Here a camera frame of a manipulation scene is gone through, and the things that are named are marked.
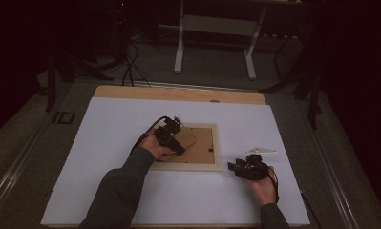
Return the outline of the person's right hand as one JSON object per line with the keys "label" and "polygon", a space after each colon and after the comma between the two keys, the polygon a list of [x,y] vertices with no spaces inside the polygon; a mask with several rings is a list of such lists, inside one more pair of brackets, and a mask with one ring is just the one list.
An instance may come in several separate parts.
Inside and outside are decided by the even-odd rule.
{"label": "person's right hand", "polygon": [[242,182],[250,187],[252,196],[260,206],[278,202],[278,180],[272,166],[268,167],[268,176],[264,179],[256,181],[243,178]]}

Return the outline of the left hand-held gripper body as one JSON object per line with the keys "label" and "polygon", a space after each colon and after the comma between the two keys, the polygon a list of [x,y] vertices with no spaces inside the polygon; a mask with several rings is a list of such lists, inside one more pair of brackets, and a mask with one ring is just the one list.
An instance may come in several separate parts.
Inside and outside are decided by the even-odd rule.
{"label": "left hand-held gripper body", "polygon": [[175,135],[180,132],[181,122],[176,116],[174,118],[164,116],[162,122],[164,125],[158,126],[154,130],[154,134],[159,145],[168,147],[171,146],[172,141],[175,139]]}

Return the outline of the black floor bracket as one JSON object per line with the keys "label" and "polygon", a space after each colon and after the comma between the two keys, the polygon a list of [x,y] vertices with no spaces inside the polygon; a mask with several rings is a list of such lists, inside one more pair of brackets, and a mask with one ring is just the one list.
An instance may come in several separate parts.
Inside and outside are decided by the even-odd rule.
{"label": "black floor bracket", "polygon": [[72,124],[75,119],[75,113],[57,112],[53,118],[52,124]]}

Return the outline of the white metal desk frame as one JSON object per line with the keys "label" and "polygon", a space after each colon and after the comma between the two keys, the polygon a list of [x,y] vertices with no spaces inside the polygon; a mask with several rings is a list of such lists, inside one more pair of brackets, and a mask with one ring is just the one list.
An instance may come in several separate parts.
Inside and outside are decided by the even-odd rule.
{"label": "white metal desk frame", "polygon": [[260,31],[265,19],[267,8],[262,8],[256,21],[201,16],[186,14],[184,12],[185,2],[180,0],[179,17],[179,40],[174,65],[174,73],[181,73],[184,54],[183,35],[185,31],[202,31],[212,33],[222,33],[231,35],[249,36],[251,38],[247,49],[243,50],[244,61],[247,69],[248,78],[256,80],[257,75],[252,59]]}

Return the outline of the black stand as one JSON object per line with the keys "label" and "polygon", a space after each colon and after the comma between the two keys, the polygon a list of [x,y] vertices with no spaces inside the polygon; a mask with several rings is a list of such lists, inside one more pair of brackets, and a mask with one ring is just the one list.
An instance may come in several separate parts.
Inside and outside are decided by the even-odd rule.
{"label": "black stand", "polygon": [[47,97],[46,112],[49,112],[56,101],[56,74],[59,73],[61,79],[66,82],[73,82],[75,79],[74,67],[85,71],[92,77],[100,80],[111,80],[102,71],[110,70],[119,64],[118,61],[112,61],[103,65],[92,66],[83,59],[78,58],[68,52],[49,51],[47,55],[47,85],[42,86],[39,94]]}
{"label": "black stand", "polygon": [[314,52],[310,50],[311,34],[309,32],[298,32],[296,35],[298,41],[302,44],[302,48],[297,55],[292,67],[284,75],[280,74],[278,68],[278,57],[282,52],[282,49],[291,40],[289,36],[283,44],[280,46],[279,50],[275,52],[273,58],[276,74],[280,77],[280,82],[274,84],[265,89],[260,89],[260,93],[273,93],[281,88],[288,86],[293,83],[297,83],[293,96],[297,100],[303,100],[309,96],[309,107],[308,107],[308,121],[310,126],[316,130],[316,115],[320,114],[322,111],[318,105],[318,98],[320,92],[320,83],[323,76],[323,66],[319,59],[315,56]]}

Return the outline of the wooden picture frame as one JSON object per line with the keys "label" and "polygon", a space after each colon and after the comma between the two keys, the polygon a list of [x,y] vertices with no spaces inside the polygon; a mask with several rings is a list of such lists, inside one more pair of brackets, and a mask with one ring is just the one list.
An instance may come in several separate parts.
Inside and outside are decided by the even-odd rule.
{"label": "wooden picture frame", "polygon": [[175,135],[185,149],[181,155],[162,156],[152,166],[153,171],[220,171],[221,145],[216,124],[185,123]]}

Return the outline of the metal floor rail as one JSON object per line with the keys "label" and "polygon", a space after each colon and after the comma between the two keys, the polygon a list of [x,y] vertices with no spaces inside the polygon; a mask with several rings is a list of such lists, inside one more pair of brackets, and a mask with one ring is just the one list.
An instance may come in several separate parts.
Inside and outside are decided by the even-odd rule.
{"label": "metal floor rail", "polygon": [[335,153],[335,150],[331,150],[327,144],[326,140],[321,135],[319,129],[314,130],[308,120],[307,109],[308,105],[303,101],[297,102],[301,116],[303,117],[306,125],[309,128],[310,134],[314,138],[316,147],[319,151],[319,157],[321,158],[321,163],[324,167],[325,177],[328,183],[328,187],[335,201],[336,207],[338,209],[339,215],[344,223],[346,229],[359,229],[359,225],[354,214],[351,211],[349,201],[345,190],[342,187],[342,183],[337,176],[335,166],[333,165],[329,154]]}
{"label": "metal floor rail", "polygon": [[17,182],[17,179],[22,173],[27,159],[30,157],[31,151],[36,144],[36,141],[40,137],[41,133],[47,128],[50,120],[48,118],[43,119],[33,129],[31,136],[27,142],[21,148],[20,153],[14,160],[10,168],[3,175],[0,180],[0,205],[6,200],[10,194],[13,186]]}

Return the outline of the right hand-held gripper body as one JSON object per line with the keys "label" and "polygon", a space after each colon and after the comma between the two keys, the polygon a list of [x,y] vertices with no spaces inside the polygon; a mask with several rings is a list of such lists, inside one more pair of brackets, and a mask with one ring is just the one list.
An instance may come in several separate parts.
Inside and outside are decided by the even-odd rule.
{"label": "right hand-held gripper body", "polygon": [[275,150],[254,147],[246,150],[246,168],[242,168],[241,178],[248,180],[262,180],[268,176],[268,165],[263,162],[262,154],[275,154]]}

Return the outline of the person's left hand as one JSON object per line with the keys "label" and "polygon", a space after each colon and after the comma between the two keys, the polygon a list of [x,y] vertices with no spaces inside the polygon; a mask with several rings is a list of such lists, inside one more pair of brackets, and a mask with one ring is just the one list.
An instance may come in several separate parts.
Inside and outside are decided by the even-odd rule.
{"label": "person's left hand", "polygon": [[139,143],[139,146],[148,150],[155,158],[159,158],[163,155],[172,155],[174,153],[170,148],[159,145],[154,135],[146,136]]}

